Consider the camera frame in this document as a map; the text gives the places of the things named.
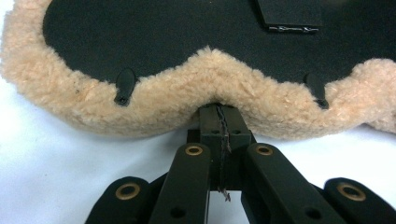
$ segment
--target black felt fabric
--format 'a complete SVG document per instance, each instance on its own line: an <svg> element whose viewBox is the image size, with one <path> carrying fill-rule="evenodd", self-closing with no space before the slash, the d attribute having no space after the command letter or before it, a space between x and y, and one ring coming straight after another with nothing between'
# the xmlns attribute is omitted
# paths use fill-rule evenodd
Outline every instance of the black felt fabric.
<svg viewBox="0 0 396 224"><path fill-rule="evenodd" d="M371 58L396 59L396 1L321 1L315 35L266 31L254 0L53 0L44 36L72 69L115 82L185 62L198 49L221 49L278 81L325 83Z"/></svg>

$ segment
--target white surface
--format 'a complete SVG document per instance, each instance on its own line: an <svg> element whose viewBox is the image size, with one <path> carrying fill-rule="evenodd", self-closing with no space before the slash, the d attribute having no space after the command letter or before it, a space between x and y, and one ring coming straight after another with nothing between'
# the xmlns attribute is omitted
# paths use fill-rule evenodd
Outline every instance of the white surface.
<svg viewBox="0 0 396 224"><path fill-rule="evenodd" d="M11 0L1 0L0 22ZM124 176L152 181L167 172L186 129L146 139L69 127L0 78L0 223L83 223L107 186ZM396 138L362 125L305 141L258 137L281 149L311 183L347 177L396 207ZM209 223L248 223L239 194L211 194Z"/></svg>

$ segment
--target tan fleece trim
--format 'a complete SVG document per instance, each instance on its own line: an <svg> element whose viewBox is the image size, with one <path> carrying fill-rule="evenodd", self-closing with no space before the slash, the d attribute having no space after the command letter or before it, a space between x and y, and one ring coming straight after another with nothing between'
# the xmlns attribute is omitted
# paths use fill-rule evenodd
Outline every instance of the tan fleece trim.
<svg viewBox="0 0 396 224"><path fill-rule="evenodd" d="M36 105L95 133L147 136L191 123L213 102L239 108L254 132L301 139L338 133L368 122L396 132L396 63L370 60L350 77L326 85L321 110L301 84L278 83L216 49L201 49L184 64L141 78L131 103L114 103L116 88L70 70L49 48L42 21L50 0L16 0L7 15L2 74Z"/></svg>

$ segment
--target brass rivet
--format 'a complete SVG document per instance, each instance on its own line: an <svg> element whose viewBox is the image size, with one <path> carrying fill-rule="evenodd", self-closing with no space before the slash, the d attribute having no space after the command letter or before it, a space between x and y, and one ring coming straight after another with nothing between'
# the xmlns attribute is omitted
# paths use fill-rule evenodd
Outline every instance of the brass rivet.
<svg viewBox="0 0 396 224"><path fill-rule="evenodd" d="M263 156L271 156L274 151L270 147L257 146L256 152Z"/></svg>
<svg viewBox="0 0 396 224"><path fill-rule="evenodd" d="M362 202L366 200L366 194L351 184L340 183L337 189L344 197L352 201Z"/></svg>
<svg viewBox="0 0 396 224"><path fill-rule="evenodd" d="M128 188L131 188L132 191L128 192L128 193L123 193L122 192L123 190L128 189ZM130 182L130 183L126 183L126 184L121 185L117 189L116 197L118 199L120 199L120 200L123 200L123 201L130 200L130 199L136 197L139 194L139 192L140 192L140 187L136 183Z"/></svg>
<svg viewBox="0 0 396 224"><path fill-rule="evenodd" d="M201 147L197 146L191 146L186 148L186 153L187 155L190 156L198 156L200 155L204 150Z"/></svg>

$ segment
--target black panel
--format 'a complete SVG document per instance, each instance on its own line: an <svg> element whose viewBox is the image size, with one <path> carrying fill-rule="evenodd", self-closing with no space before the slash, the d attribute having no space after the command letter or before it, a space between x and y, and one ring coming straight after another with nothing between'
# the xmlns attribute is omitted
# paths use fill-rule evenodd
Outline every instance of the black panel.
<svg viewBox="0 0 396 224"><path fill-rule="evenodd" d="M396 59L396 1L324 0L315 35L274 34L254 0L54 0L44 36L72 69L116 82L184 63L198 49L221 49L279 81L324 82L356 63Z"/></svg>

